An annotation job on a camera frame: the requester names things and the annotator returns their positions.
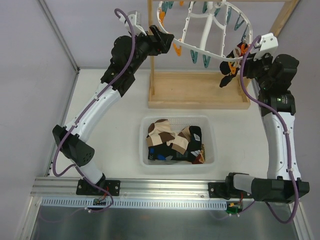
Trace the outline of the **white plastic sock hanger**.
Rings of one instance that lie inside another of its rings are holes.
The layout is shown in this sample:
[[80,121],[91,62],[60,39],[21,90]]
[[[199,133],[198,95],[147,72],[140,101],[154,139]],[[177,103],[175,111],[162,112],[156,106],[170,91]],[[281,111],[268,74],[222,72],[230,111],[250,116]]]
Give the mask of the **white plastic sock hanger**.
[[[198,56],[207,55],[210,56],[211,59],[227,61],[229,58],[227,58],[224,54],[224,48],[226,45],[227,26],[230,23],[232,13],[237,14],[237,20],[233,29],[237,31],[240,27],[245,26],[240,42],[248,45],[252,43],[253,28],[251,22],[249,21],[248,17],[234,4],[226,0],[221,0],[218,2],[205,1],[203,3],[202,13],[193,12],[194,5],[194,1],[189,3],[181,37],[174,38],[172,43],[180,45],[182,49],[188,49],[189,51],[194,50],[198,52]],[[186,41],[189,24],[194,19],[205,19],[200,43],[197,45],[192,45]],[[220,44],[218,45],[219,49],[217,53],[213,53],[206,49],[212,26],[215,26],[218,28],[218,30],[220,30]]]

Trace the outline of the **beige brown patterned sock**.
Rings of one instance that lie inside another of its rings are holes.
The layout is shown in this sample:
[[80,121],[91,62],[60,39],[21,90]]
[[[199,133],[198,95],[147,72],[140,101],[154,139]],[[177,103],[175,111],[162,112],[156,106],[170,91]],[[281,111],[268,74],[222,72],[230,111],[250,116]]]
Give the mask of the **beige brown patterned sock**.
[[184,154],[191,141],[190,126],[185,127],[179,133],[172,131],[168,119],[159,119],[148,127],[146,142],[148,147],[166,143],[172,145],[172,149]]

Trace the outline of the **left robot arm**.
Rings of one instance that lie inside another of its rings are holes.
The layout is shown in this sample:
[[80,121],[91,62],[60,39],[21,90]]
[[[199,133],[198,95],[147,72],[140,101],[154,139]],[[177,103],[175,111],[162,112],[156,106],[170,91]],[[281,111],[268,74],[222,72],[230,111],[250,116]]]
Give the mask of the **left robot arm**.
[[171,33],[160,31],[156,25],[149,29],[150,32],[124,35],[114,41],[110,65],[94,95],[71,122],[65,126],[56,125],[52,130],[57,152],[71,160],[94,195],[105,190],[106,177],[92,160],[95,150],[87,144],[92,131],[131,87],[136,71],[147,57],[168,53],[175,38]]

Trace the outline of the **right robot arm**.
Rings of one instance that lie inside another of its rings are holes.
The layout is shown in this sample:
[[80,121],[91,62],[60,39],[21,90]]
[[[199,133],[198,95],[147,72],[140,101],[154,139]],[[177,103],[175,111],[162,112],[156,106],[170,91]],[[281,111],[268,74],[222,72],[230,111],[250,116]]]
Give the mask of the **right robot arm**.
[[266,178],[231,172],[224,191],[234,198],[248,193],[257,202],[292,203],[310,191],[298,169],[294,143],[295,98],[289,91],[299,61],[288,54],[272,57],[266,53],[255,59],[249,54],[243,76],[257,84],[261,120],[267,142],[269,163]]

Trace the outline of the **wooden hanger stand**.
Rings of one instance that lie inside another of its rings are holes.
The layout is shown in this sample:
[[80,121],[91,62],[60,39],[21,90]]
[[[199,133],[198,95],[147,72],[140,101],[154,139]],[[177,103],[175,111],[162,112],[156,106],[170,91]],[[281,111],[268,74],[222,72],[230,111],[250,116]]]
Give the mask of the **wooden hanger stand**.
[[159,72],[150,58],[148,106],[151,109],[247,110],[250,100],[238,77],[225,89],[219,88],[222,75],[210,72]]

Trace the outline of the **orange clothespin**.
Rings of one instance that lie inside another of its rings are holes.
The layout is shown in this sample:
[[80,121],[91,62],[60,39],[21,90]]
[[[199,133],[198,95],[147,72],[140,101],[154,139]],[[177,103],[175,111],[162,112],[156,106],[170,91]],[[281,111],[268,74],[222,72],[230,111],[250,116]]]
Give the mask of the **orange clothespin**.
[[181,46],[181,45],[178,45],[178,44],[176,44],[176,43],[173,43],[172,46],[173,46],[173,48],[174,48],[174,51],[175,51],[176,55],[177,55],[178,57],[180,57],[181,54],[182,54],[182,46]]
[[[249,46],[250,46],[250,44],[246,44],[246,43],[238,44],[231,52],[233,54],[233,57],[229,56],[229,58],[243,57],[245,55],[245,53],[248,51]],[[228,62],[230,73],[232,75],[236,74],[237,70],[239,70],[241,68],[241,64],[242,64],[242,59],[237,60],[235,62]]]

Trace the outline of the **teal clothespin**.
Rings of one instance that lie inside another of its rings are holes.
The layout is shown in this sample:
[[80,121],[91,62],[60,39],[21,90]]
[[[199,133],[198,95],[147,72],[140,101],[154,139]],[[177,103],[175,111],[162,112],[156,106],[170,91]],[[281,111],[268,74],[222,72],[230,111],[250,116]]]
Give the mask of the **teal clothespin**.
[[198,61],[198,52],[194,50],[190,50],[191,60],[193,64],[196,64]]
[[209,67],[210,61],[211,61],[211,57],[207,56],[205,54],[202,55],[202,60],[203,60],[203,65],[205,68]]

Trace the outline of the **white plastic laundry basket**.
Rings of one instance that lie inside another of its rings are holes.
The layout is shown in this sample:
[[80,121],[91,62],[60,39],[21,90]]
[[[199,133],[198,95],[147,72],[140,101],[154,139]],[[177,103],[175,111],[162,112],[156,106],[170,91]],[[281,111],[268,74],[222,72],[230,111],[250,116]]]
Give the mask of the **white plastic laundry basket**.
[[218,162],[215,131],[206,115],[151,115],[141,120],[139,162],[156,175],[200,174]]

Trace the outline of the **black sock with label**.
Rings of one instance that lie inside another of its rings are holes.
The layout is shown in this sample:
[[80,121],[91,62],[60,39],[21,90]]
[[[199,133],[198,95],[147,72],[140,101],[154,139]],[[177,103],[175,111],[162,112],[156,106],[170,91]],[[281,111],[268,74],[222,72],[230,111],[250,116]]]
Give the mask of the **black sock with label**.
[[191,164],[204,164],[204,150],[202,143],[202,131],[199,126],[190,126],[191,141],[184,154],[175,151],[173,160],[187,161]]

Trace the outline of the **black blue patterned sock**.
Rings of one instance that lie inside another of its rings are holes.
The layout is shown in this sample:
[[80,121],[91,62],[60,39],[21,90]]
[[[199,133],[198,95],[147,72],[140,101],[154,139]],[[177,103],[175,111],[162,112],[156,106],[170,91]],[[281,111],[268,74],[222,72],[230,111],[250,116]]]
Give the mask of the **black blue patterned sock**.
[[148,159],[151,161],[170,161],[174,156],[175,150],[172,149],[171,144],[162,143],[148,147]]

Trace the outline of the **aluminium mounting rail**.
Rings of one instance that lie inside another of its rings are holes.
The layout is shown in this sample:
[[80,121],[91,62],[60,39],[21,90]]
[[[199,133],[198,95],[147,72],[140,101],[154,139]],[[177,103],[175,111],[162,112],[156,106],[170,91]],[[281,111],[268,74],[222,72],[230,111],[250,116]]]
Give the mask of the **aluminium mounting rail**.
[[[30,195],[33,197],[77,197],[78,177],[37,177]],[[117,198],[159,200],[208,200],[210,183],[223,180],[172,180],[121,178]]]

